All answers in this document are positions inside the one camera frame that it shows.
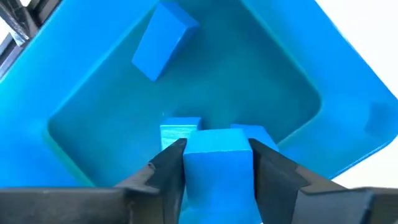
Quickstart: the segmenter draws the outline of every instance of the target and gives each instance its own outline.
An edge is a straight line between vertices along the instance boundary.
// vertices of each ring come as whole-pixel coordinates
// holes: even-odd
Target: blue rectangular block
[[[160,125],[162,150],[180,138],[189,138],[193,131],[201,129],[201,118],[167,118]]]
[[[272,140],[271,136],[267,133],[266,129],[258,125],[246,125],[246,124],[231,124],[231,128],[243,129],[247,138],[254,138],[259,142],[265,144],[271,149],[279,152],[278,146]]]
[[[162,2],[142,36],[132,63],[156,81],[169,60],[191,37],[199,23],[175,2]]]
[[[200,213],[255,217],[252,150],[242,129],[191,134],[183,154],[190,206]]]

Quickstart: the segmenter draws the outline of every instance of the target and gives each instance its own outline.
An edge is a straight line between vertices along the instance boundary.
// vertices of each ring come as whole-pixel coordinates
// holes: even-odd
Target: blue cube
[[[258,125],[246,125],[246,124],[231,124],[231,128],[243,129],[247,138],[254,138],[257,141],[265,144],[271,149],[279,152],[278,146],[272,140],[271,136],[267,133],[266,129]]]
[[[192,132],[201,129],[201,118],[167,118],[160,125],[162,150],[180,138],[189,138]]]
[[[183,162],[189,204],[203,218],[258,219],[252,150],[242,129],[192,133]]]

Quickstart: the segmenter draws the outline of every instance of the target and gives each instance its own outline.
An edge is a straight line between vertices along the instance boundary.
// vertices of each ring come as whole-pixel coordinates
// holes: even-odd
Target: blue tray
[[[177,2],[201,27],[156,82],[131,59],[157,1],[61,3],[0,83],[0,187],[112,186],[171,116],[261,125],[327,178],[397,135],[397,99],[314,0]]]

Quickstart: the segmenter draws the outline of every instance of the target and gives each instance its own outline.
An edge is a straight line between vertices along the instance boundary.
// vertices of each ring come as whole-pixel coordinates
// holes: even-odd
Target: blue block
[[[258,220],[252,150],[242,129],[192,133],[183,162],[189,204],[207,222],[225,214]]]
[[[266,129],[258,125],[246,125],[246,124],[231,124],[231,128],[241,128],[243,129],[246,137],[254,138],[259,142],[265,144],[271,149],[279,152],[278,146],[272,140],[271,136],[267,133]]]
[[[193,131],[201,129],[201,118],[167,118],[160,125],[162,150],[180,138],[189,138]]]
[[[132,63],[150,80],[156,81],[169,60],[199,27],[175,2],[162,2],[142,36]]]

